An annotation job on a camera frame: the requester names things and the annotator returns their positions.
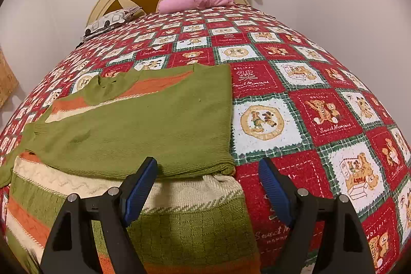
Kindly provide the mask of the green orange striped knit sweater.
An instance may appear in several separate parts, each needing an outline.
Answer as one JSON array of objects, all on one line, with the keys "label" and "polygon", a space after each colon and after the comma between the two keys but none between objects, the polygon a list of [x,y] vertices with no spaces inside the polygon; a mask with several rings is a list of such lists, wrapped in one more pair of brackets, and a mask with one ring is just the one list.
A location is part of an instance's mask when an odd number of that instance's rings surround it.
[{"label": "green orange striped knit sweater", "polygon": [[157,179],[127,229],[148,273],[258,273],[260,258],[230,153],[228,65],[93,77],[57,99],[1,166],[6,240],[39,272],[64,199],[102,195],[151,156]]}]

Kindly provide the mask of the red teddy bear patchwork bedspread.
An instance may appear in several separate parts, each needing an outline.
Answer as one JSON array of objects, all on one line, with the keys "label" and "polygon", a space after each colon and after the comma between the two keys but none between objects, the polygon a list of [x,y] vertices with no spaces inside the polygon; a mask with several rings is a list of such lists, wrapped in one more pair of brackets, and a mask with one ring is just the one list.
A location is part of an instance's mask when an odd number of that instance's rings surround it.
[{"label": "red teddy bear patchwork bedspread", "polygon": [[158,182],[129,228],[149,273],[257,273],[289,229],[258,177],[279,172],[318,197],[344,194],[362,222],[376,273],[410,249],[410,147],[378,98],[330,53],[249,6],[153,13],[85,42],[16,110],[1,158],[58,99],[128,70],[229,64],[234,177]]}]

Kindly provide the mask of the beige curtain at left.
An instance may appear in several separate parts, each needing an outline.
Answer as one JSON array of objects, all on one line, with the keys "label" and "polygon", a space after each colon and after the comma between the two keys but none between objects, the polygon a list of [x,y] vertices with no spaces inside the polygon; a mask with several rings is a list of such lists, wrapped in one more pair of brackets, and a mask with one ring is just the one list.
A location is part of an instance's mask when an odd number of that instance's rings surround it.
[{"label": "beige curtain at left", "polygon": [[0,108],[6,103],[19,82],[0,49]]}]

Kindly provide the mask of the grey white patterned pillow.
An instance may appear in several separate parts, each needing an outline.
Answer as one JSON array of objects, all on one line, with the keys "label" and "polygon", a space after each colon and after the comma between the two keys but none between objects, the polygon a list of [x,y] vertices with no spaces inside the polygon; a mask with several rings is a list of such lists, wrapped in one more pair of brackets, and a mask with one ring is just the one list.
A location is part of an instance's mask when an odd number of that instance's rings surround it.
[{"label": "grey white patterned pillow", "polygon": [[88,24],[84,30],[83,36],[91,37],[92,35],[103,33],[145,14],[145,11],[140,6],[132,6],[117,11],[112,11]]}]

